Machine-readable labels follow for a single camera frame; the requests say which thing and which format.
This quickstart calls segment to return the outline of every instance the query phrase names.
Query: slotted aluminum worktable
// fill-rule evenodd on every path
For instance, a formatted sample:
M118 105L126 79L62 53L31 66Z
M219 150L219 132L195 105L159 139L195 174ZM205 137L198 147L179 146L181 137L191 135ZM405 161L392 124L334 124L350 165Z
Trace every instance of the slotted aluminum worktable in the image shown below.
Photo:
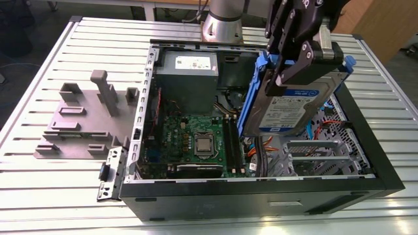
M68 23L0 132L0 231L418 234L417 110L363 41L349 35L333 36L358 61L346 85L406 186L389 197L330 215L142 224L123 203L96 203L102 161L38 160L32 153L58 107L63 83L78 82L82 89L96 90L90 73L107 70L116 90L142 88L151 38L199 41L201 26L96 18ZM245 28L243 39L249 44L267 42L263 29L257 28ZM114 228L86 230L103 227Z

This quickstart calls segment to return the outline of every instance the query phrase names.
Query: green motherboard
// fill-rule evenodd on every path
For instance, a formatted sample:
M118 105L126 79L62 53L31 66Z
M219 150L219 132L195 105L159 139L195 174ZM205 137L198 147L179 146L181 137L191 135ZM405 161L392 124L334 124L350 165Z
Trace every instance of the green motherboard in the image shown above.
M164 179L170 164L209 164L223 166L223 178L246 177L246 172L229 170L222 117L167 116L163 124L162 145L158 157L152 157L150 174Z

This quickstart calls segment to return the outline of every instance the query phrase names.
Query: cpu socket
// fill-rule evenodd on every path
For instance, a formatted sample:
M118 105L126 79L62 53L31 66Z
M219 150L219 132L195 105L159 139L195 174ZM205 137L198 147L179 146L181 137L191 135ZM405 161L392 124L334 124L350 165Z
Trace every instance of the cpu socket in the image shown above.
M201 159L214 156L214 134L211 132L195 133L195 156Z

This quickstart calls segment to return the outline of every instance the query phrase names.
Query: wooden cabinet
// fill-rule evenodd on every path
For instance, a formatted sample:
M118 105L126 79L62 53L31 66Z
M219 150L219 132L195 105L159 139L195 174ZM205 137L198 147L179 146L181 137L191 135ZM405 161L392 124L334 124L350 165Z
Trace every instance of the wooden cabinet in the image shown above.
M418 32L418 0L351 0L334 33L359 34L385 64Z

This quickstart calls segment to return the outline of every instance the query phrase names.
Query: sticker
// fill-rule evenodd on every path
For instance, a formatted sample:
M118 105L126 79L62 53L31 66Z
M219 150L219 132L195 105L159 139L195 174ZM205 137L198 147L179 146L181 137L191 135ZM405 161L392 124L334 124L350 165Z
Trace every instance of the sticker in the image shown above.
M210 70L210 57L198 56L178 56L177 57L178 70Z
M254 164L254 163L250 163L250 167L249 167L249 169L250 169L250 170L254 170L254 171L257 171L257 164Z
M306 112L305 105L318 94L318 90L286 90L285 96L274 97L261 122L261 130L265 132L291 130Z

